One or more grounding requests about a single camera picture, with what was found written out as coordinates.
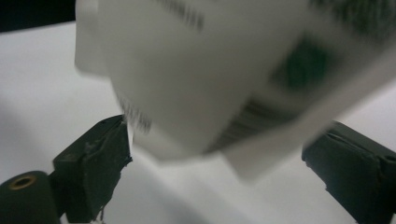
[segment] white surface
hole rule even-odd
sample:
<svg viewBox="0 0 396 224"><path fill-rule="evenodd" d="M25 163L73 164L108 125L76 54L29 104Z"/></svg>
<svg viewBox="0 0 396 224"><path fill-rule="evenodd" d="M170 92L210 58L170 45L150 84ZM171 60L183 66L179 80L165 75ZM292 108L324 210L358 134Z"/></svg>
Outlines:
<svg viewBox="0 0 396 224"><path fill-rule="evenodd" d="M0 182L51 160L93 124L120 113L109 82L74 68L75 25L0 35ZM339 120L396 148L396 82ZM355 223L301 161L300 149L254 184L220 157L159 165L134 148L107 223Z"/></svg>

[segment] clamp jaw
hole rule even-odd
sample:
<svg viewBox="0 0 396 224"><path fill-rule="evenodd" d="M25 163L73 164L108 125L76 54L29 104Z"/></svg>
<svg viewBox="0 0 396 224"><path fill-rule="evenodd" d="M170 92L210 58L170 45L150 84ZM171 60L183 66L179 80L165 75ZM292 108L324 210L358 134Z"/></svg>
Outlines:
<svg viewBox="0 0 396 224"><path fill-rule="evenodd" d="M104 119L54 160L55 171L17 175L0 186L0 223L70 223L96 220L111 200L120 171L132 161L127 124Z"/></svg>

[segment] white background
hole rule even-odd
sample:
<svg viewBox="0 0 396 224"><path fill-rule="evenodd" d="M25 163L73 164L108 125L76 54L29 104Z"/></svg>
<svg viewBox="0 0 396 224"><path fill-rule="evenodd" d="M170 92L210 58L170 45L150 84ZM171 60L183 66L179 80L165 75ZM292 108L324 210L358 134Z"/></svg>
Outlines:
<svg viewBox="0 0 396 224"><path fill-rule="evenodd" d="M75 28L0 35L0 182L50 173L63 149L121 113L108 80L76 71ZM393 81L337 120L394 150L395 99ZM139 148L132 153L106 208L109 224L355 223L301 161L300 149L250 184L221 157L165 165Z"/></svg>

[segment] barcode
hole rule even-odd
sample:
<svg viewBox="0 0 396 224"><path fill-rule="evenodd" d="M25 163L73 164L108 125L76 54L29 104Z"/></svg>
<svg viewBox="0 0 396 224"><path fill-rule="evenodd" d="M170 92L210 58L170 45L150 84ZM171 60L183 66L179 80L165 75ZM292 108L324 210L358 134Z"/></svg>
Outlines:
<svg viewBox="0 0 396 224"><path fill-rule="evenodd" d="M288 123L295 117L295 113L272 108L256 98L251 98L208 151L223 149L256 134L268 132Z"/></svg>
<svg viewBox="0 0 396 224"><path fill-rule="evenodd" d="M117 95L120 103L120 107L124 113L124 118L134 128L142 133L149 133L151 129L151 119L139 108L131 105L129 101L126 101L120 95Z"/></svg>

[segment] dark green clamp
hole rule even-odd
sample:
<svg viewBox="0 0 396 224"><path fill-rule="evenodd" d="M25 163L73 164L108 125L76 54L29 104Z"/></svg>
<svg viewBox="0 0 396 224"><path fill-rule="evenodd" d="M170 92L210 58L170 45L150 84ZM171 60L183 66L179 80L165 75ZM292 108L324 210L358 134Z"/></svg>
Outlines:
<svg viewBox="0 0 396 224"><path fill-rule="evenodd" d="M59 154L51 175L29 172L0 186L0 223L96 220L110 201L120 171L132 161L123 116L104 119Z"/></svg>

